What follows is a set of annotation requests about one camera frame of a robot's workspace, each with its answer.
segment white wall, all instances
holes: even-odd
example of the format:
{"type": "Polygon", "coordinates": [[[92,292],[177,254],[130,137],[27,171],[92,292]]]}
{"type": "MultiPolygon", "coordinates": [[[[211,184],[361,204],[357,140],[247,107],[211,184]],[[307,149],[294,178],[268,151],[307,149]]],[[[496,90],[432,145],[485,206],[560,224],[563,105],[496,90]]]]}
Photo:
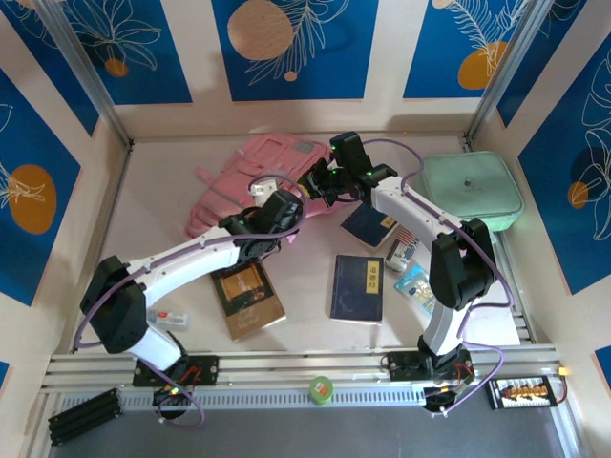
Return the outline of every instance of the white wall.
{"type": "Polygon", "coordinates": [[[572,370],[569,399],[600,457],[611,453],[611,391],[594,350],[611,344],[611,277],[571,296],[517,157],[609,32],[608,0],[588,0],[509,127],[495,113],[475,145],[505,158],[524,196],[526,211],[508,231],[510,251],[539,335],[555,344],[572,370]]]}
{"type": "Polygon", "coordinates": [[[464,131],[479,98],[404,100],[430,0],[380,0],[363,100],[232,102],[210,1],[161,0],[193,104],[117,106],[134,138],[270,131],[464,131]]]}
{"type": "Polygon", "coordinates": [[[11,364],[0,398],[0,454],[11,458],[23,442],[32,402],[66,318],[78,307],[98,212],[107,204],[109,182],[110,189],[116,187],[123,153],[102,121],[89,137],[2,13],[0,43],[0,68],[81,166],[32,307],[0,293],[0,361],[11,364]]]}

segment circuit board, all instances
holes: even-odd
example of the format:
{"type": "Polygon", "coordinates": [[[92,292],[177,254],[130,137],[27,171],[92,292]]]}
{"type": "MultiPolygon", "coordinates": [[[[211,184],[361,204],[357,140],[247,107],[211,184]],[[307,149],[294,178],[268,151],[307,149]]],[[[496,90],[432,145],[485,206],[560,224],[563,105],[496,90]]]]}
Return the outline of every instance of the circuit board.
{"type": "Polygon", "coordinates": [[[493,410],[558,405],[549,378],[545,375],[519,379],[492,379],[486,384],[486,393],[493,410]]]}

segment brown book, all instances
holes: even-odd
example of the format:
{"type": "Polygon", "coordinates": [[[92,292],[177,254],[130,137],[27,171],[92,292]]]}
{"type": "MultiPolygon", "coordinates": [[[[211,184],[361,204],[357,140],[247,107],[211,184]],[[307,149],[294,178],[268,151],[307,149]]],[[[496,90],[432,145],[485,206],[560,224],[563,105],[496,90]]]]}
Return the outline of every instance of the brown book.
{"type": "Polygon", "coordinates": [[[252,260],[210,274],[235,341],[286,318],[265,269],[252,260]]]}

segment green tape roll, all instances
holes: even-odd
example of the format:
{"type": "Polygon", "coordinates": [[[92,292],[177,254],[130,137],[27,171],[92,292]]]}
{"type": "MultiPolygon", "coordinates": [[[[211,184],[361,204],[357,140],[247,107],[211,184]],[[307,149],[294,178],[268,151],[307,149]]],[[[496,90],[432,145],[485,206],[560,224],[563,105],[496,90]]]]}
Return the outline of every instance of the green tape roll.
{"type": "Polygon", "coordinates": [[[309,395],[316,406],[323,406],[333,395],[333,382],[327,377],[316,377],[309,384],[309,395]]]}

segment pink backpack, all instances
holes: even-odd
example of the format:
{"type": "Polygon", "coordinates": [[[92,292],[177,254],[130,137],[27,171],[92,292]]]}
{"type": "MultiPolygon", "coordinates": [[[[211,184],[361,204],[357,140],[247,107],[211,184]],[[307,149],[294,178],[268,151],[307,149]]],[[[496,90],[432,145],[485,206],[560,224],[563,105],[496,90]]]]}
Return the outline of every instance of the pink backpack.
{"type": "MultiPolygon", "coordinates": [[[[254,198],[248,194],[248,183],[254,177],[273,173],[297,181],[319,158],[328,159],[330,153],[331,150],[318,141],[291,134],[269,134],[255,136],[238,148],[216,178],[198,167],[195,173],[208,184],[208,189],[191,208],[185,235],[200,236],[224,217],[255,205],[254,198]]],[[[285,182],[279,185],[298,194],[285,182]]],[[[311,201],[307,216],[330,211],[322,200],[311,201]]]]}

